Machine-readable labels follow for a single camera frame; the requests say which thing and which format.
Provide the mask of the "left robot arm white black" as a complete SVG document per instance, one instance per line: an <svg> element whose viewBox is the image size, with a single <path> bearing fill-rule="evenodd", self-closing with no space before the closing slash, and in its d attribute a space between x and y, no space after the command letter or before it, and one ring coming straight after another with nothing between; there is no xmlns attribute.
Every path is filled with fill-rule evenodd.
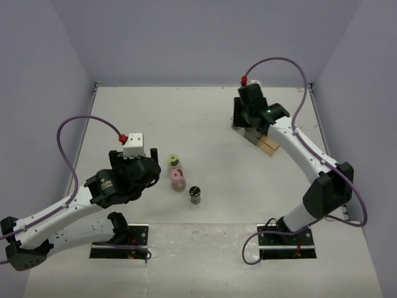
<svg viewBox="0 0 397 298"><path fill-rule="evenodd" d="M124 158L113 150L109 160L109 169L98 171L72 195L24 219L1 220L2 237L8 242L7 264L16 271L30 270L52 255L87 243L119 250L139 249L120 212L111 212L88 225L72 226L88 215L139 199L145 189L159 180L161 167L155 148L150 150L149 157L133 158Z"/></svg>

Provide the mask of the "black grinder pepper bottle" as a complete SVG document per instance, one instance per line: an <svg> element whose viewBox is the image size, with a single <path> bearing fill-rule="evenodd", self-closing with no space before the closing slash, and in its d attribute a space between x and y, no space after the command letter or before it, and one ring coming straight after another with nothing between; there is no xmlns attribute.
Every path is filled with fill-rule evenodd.
<svg viewBox="0 0 397 298"><path fill-rule="evenodd" d="M189 189L189 196L191 203L197 205L201 201L201 189L198 186L192 186Z"/></svg>

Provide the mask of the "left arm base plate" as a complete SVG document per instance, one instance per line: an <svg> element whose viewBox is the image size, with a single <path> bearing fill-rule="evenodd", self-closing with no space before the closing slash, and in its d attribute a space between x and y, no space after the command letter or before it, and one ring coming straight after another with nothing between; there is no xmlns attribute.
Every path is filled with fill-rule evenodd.
<svg viewBox="0 0 397 298"><path fill-rule="evenodd" d="M148 251L148 223L130 223L129 232L120 240L111 240L109 243L117 247L107 246L94 242L91 245L90 259L105 260L144 260L151 258Z"/></svg>

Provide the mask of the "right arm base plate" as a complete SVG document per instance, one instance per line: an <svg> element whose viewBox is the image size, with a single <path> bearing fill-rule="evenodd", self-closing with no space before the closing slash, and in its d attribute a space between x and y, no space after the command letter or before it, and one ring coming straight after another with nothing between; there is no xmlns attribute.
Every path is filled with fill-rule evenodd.
<svg viewBox="0 0 397 298"><path fill-rule="evenodd" d="M277 231L272 219L269 223L257 224L259 254L262 260L299 260L317 258L314 239L310 228L294 236L264 233Z"/></svg>

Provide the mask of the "pink lid spice jar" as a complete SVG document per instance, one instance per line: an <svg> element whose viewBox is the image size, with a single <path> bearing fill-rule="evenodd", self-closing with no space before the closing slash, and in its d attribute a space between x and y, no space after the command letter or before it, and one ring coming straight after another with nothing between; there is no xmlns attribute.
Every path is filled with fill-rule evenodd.
<svg viewBox="0 0 397 298"><path fill-rule="evenodd" d="M181 169L173 169L171 175L171 187L176 192L182 192L186 187L184 173Z"/></svg>

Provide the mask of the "yellow lid spice jar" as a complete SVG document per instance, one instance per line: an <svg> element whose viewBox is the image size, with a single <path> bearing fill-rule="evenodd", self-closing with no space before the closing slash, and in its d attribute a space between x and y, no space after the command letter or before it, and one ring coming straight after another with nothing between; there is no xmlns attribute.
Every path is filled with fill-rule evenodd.
<svg viewBox="0 0 397 298"><path fill-rule="evenodd" d="M179 155L176 153L170 154L167 158L167 168L169 171L172 171L174 169L182 169L182 164L181 160L179 158Z"/></svg>

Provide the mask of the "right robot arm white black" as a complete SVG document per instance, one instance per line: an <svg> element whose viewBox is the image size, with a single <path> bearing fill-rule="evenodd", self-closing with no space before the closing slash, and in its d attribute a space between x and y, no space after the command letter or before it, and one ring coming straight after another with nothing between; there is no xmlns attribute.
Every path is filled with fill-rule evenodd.
<svg viewBox="0 0 397 298"><path fill-rule="evenodd" d="M280 104L268 105L257 83L238 89L234 99L233 124L252 128L278 143L300 167L310 183L302 202L284 215L277 228L277 238L290 244L299 230L349 202L354 170L348 163L338 163L322 152L292 123L292 117Z"/></svg>

